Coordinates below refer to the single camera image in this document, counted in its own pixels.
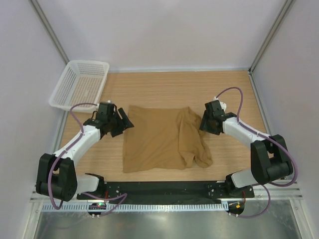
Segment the tan ribbed tank top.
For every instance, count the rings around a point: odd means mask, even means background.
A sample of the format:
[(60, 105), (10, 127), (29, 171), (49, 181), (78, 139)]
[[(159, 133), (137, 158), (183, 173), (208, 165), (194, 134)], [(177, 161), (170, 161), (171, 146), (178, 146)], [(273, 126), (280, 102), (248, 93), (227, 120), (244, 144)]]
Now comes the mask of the tan ribbed tank top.
[(124, 134), (123, 172), (212, 165), (205, 133), (199, 129), (202, 118), (191, 108), (129, 106), (129, 120), (134, 127)]

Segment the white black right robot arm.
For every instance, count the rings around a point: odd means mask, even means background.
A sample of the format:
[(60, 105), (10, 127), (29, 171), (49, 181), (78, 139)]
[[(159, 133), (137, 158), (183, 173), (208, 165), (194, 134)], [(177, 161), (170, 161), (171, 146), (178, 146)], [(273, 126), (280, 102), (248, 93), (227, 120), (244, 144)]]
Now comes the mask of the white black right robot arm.
[(224, 190), (230, 197), (242, 195), (254, 184), (265, 185), (294, 172), (282, 136), (264, 135), (249, 127), (236, 114), (226, 113), (219, 100), (205, 104), (199, 129), (215, 135), (227, 134), (250, 149), (250, 168), (226, 176)]

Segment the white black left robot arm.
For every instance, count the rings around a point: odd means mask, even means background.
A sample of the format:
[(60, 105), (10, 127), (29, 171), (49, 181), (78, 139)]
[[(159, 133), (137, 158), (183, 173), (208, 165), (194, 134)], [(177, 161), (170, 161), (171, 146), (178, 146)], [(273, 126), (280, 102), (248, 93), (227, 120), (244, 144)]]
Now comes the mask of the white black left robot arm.
[(101, 199), (105, 195), (102, 176), (92, 173), (78, 176), (75, 167), (105, 135), (118, 136), (134, 125), (123, 108), (111, 102), (99, 103), (92, 116), (79, 125), (80, 131), (70, 142), (52, 154), (41, 156), (35, 186), (38, 194), (65, 202), (78, 194), (90, 194), (94, 199)]

